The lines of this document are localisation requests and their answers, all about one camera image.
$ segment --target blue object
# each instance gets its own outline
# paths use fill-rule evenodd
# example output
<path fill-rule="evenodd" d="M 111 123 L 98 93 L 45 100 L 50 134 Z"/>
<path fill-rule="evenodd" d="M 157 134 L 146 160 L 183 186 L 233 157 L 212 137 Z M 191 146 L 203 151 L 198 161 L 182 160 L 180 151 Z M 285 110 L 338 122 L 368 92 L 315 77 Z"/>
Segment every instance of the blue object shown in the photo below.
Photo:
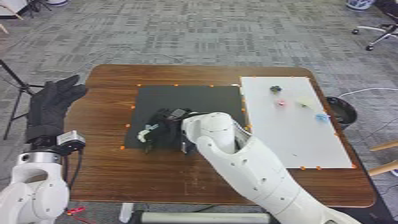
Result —
<path fill-rule="evenodd" d="M 315 118 L 317 118 L 318 121 L 329 122 L 329 115 L 327 114 L 317 114 Z"/>

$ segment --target black mat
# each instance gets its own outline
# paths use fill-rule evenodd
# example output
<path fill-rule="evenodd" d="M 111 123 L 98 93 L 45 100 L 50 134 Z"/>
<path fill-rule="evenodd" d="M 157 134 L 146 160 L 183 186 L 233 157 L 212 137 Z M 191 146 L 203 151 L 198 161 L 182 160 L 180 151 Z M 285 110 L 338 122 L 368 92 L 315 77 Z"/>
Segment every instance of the black mat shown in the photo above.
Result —
<path fill-rule="evenodd" d="M 132 126 L 125 138 L 125 147 L 143 149 L 137 134 L 159 109 L 189 108 L 196 112 L 226 112 L 242 127 L 242 95 L 235 86 L 148 86 L 139 88 Z"/>

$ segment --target cable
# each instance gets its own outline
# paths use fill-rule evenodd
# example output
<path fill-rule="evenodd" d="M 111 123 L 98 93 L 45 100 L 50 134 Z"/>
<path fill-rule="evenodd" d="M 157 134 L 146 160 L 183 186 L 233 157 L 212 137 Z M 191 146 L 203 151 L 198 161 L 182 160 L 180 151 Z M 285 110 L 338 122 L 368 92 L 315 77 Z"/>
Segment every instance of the cable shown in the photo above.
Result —
<path fill-rule="evenodd" d="M 4 177 L 4 178 L 0 179 L 0 181 L 6 181 L 6 180 L 9 180 L 9 179 L 11 179 L 11 176 Z"/>
<path fill-rule="evenodd" d="M 82 168 L 82 161 L 84 161 L 84 150 L 79 151 L 79 165 L 77 165 L 77 170 L 75 170 L 75 174 L 73 174 L 73 178 L 71 178 L 70 189 L 73 188 L 75 180 L 77 180 L 77 177 L 79 177 L 79 171 L 80 171 L 80 168 Z"/>
<path fill-rule="evenodd" d="M 71 215 L 73 219 L 87 224 L 95 224 L 96 222 L 91 222 L 87 219 L 77 217 L 75 215 Z"/>
<path fill-rule="evenodd" d="M 368 89 L 361 89 L 361 90 L 356 90 L 356 91 L 352 91 L 352 92 L 349 92 L 349 93 L 343 93 L 340 96 L 338 96 L 338 98 L 340 97 L 343 97 L 343 96 L 349 96 L 349 95 L 352 95 L 352 94 L 356 94 L 356 93 L 361 93 L 361 92 L 365 92 L 365 91 L 368 91 L 368 90 L 393 90 L 393 91 L 398 91 L 398 89 L 395 89 L 395 88 L 368 88 Z"/>
<path fill-rule="evenodd" d="M 382 127 L 370 133 L 370 135 L 363 138 L 363 141 L 370 138 L 370 136 L 390 126 L 390 124 L 398 120 L 398 118 L 395 118 L 388 124 L 382 125 Z"/>
<path fill-rule="evenodd" d="M 212 209 L 214 207 L 217 207 L 219 205 L 210 205 L 207 206 L 205 208 L 198 209 L 196 211 L 192 212 L 203 212 L 205 210 Z"/>
<path fill-rule="evenodd" d="M 68 183 L 68 171 L 70 171 L 70 159 L 68 156 L 63 157 L 63 165 L 64 165 L 64 170 L 63 170 L 63 178 Z"/>
<path fill-rule="evenodd" d="M 397 185 L 393 185 L 393 186 L 390 186 L 390 188 L 388 188 L 386 192 L 384 192 L 381 195 L 386 195 L 386 194 L 390 193 L 390 190 L 391 190 L 395 187 L 398 187 L 398 184 L 397 184 Z"/>

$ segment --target pink object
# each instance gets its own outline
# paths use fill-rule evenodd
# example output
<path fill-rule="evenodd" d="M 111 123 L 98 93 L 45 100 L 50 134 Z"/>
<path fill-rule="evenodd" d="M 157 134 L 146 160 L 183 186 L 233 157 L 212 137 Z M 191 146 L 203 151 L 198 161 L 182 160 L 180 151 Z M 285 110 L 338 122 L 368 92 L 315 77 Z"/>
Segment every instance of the pink object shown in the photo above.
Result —
<path fill-rule="evenodd" d="M 286 106 L 286 101 L 285 100 L 278 100 L 278 105 L 283 107 Z"/>

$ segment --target black arm cover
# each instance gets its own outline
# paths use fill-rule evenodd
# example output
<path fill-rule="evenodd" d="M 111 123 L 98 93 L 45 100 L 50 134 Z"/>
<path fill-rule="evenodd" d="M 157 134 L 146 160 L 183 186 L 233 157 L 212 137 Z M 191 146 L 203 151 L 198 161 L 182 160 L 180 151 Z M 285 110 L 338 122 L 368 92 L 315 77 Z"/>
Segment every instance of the black arm cover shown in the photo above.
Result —
<path fill-rule="evenodd" d="M 45 89 L 34 94 L 29 108 L 27 143 L 43 136 L 64 133 L 64 117 L 71 103 L 87 93 L 86 85 L 77 85 L 79 75 L 57 83 L 47 82 Z"/>

